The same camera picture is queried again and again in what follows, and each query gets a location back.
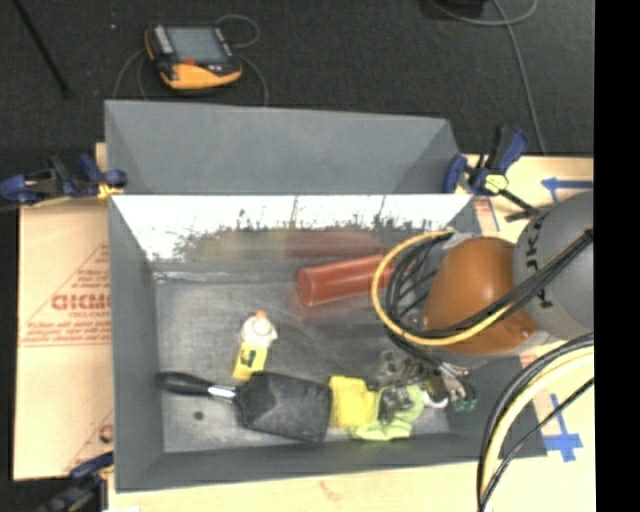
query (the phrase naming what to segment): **yellow sponge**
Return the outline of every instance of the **yellow sponge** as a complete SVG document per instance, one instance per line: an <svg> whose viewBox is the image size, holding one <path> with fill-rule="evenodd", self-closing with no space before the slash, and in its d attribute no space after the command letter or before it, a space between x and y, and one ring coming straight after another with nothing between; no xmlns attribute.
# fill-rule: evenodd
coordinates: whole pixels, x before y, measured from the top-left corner
<svg viewBox="0 0 640 512"><path fill-rule="evenodd" d="M331 424L360 427L376 417L376 392L369 391L362 379L335 376L329 380L333 393Z"/></svg>

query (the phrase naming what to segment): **red cylinder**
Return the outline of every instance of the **red cylinder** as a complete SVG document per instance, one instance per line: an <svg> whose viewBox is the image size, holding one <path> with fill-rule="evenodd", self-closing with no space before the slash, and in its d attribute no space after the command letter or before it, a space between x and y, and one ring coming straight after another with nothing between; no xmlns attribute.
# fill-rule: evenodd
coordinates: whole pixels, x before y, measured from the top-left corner
<svg viewBox="0 0 640 512"><path fill-rule="evenodd" d="M298 272L297 286L305 306L315 306L348 297L368 294L381 254L305 267ZM392 266L385 268L379 289L386 288Z"/></svg>

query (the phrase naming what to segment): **meter screen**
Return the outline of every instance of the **meter screen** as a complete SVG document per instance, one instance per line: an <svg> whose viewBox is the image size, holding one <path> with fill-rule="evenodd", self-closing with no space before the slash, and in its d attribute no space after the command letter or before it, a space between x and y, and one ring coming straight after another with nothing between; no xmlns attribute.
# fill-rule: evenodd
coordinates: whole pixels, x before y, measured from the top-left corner
<svg viewBox="0 0 640 512"><path fill-rule="evenodd" d="M224 52L215 33L210 28L169 27L167 29L173 48L182 61L193 59L196 62L224 62Z"/></svg>

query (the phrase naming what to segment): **yellow cable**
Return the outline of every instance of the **yellow cable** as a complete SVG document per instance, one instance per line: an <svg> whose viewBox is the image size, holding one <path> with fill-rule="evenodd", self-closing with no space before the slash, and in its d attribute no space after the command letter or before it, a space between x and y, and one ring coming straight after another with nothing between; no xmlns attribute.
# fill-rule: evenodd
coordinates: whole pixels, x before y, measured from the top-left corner
<svg viewBox="0 0 640 512"><path fill-rule="evenodd" d="M518 415L522 412L526 405L551 382L555 381L561 375L564 375L565 373L574 370L579 366L583 366L593 361L593 347L583 349L580 352L581 353L578 356L576 356L575 353L570 354L570 356L572 357L568 360L565 357L559 359L558 361L554 361L554 363L550 365L550 368L545 369L539 377L532 381L505 410L502 419L494 430L494 434L491 437L491 441L489 442L489 446L487 448L482 479L483 494L498 467L500 448L504 443L504 439L506 438L511 425L513 424L513 421L518 417Z"/></svg>
<svg viewBox="0 0 640 512"><path fill-rule="evenodd" d="M389 318L384 308L380 304L380 299L378 298L378 286L380 283L380 278L382 277L382 273L384 272L384 269L389 265L389 263L391 263L391 260L393 260L393 258L395 258L399 253L401 253L407 247L414 245L418 242L421 242L423 240L428 240L429 238L435 238L448 233L450 233L450 231L432 231L429 233L422 233L420 235L417 235L405 240L404 242L398 244L393 249L391 249L385 255L385 257L382 258L380 265L378 265L378 268L376 269L373 275L373 281L371 283L371 300L373 302L373 307L376 310L378 317L392 332L394 332L398 336L401 336L402 338L408 341L417 343L418 345L443 346L443 345L451 345L453 343L458 343L459 341L466 340L467 338L470 338L471 336L477 334L483 329L489 327L498 318L500 318L500 316L502 316L502 314L505 313L510 307L507 305L499 309L492 315L489 315L484 320L476 323L472 327L469 327L468 329L465 329L457 334L453 334L451 336L446 336L443 338L424 338L421 336L416 336L415 334L406 332L405 329L400 327L398 324L394 323L393 320Z"/></svg>

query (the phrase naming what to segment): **dark floor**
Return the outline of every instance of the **dark floor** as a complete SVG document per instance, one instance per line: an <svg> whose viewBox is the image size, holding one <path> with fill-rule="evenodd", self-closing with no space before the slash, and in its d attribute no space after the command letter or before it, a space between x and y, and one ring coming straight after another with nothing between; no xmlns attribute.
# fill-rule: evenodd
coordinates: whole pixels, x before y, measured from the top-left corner
<svg viewBox="0 0 640 512"><path fill-rule="evenodd" d="M147 23L254 20L259 41L242 54L264 76L269 104L448 119L461 151L489 148L501 124L523 129L533 154L593 156L595 0L493 0L478 8L438 0L22 0L70 90L64 98L13 2L0 2L0 179L38 169L53 152L74 156L103 138L103 100L171 98L137 59ZM228 23L236 42L250 28ZM260 105L254 70L206 100ZM0 510L31 510L62 482L9 482L15 378L16 214L0 214Z"/></svg>

